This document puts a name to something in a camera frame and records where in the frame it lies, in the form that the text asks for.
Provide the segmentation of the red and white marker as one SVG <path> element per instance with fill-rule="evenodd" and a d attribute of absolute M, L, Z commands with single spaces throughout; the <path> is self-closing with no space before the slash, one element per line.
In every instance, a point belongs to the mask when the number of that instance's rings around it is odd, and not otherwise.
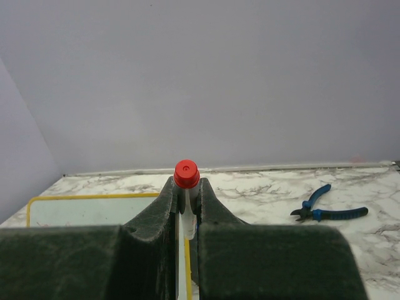
<path fill-rule="evenodd" d="M 197 198 L 199 194 L 200 173 L 196 163 L 184 159 L 176 164 L 174 183 L 177 192 L 177 202 L 181 213 L 184 237 L 192 240 L 197 228 Z"/>

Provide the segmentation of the blue handled pliers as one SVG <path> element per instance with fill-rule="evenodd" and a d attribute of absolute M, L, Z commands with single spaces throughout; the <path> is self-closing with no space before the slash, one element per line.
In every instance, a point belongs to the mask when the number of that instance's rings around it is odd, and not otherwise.
<path fill-rule="evenodd" d="M 302 207 L 300 209 L 293 210 L 290 215 L 298 216 L 297 222 L 303 222 L 307 219 L 312 219 L 313 221 L 321 222 L 323 220 L 351 220 L 367 216 L 369 209 L 367 207 L 358 207 L 354 209 L 347 209 L 341 211 L 323 210 L 323 209 L 313 209 L 317 200 L 328 193 L 331 190 L 331 185 L 326 184 L 319 189 L 315 190 L 307 201 L 302 202 Z"/>

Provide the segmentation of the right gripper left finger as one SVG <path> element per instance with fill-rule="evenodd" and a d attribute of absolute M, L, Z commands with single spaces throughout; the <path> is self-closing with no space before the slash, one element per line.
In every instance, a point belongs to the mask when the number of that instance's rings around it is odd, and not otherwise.
<path fill-rule="evenodd" d="M 174 183 L 123 225 L 4 228 L 2 299 L 176 299 Z"/>

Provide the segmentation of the yellow framed whiteboard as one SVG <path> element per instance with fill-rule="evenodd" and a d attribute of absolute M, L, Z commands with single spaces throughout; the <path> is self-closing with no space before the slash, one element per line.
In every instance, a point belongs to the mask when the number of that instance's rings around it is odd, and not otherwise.
<path fill-rule="evenodd" d="M 27 205 L 27 227 L 123 225 L 147 208 L 159 194 L 35 197 Z M 192 297 L 190 268 L 181 260 L 186 253 L 185 245 L 179 229 L 179 294 L 176 299 Z"/>

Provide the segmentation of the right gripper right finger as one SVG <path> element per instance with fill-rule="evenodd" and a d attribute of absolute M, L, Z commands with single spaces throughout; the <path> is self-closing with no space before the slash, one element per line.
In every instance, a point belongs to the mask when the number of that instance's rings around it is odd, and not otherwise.
<path fill-rule="evenodd" d="M 253 225 L 199 186 L 201 299 L 367 299 L 355 257 L 336 229 Z"/>

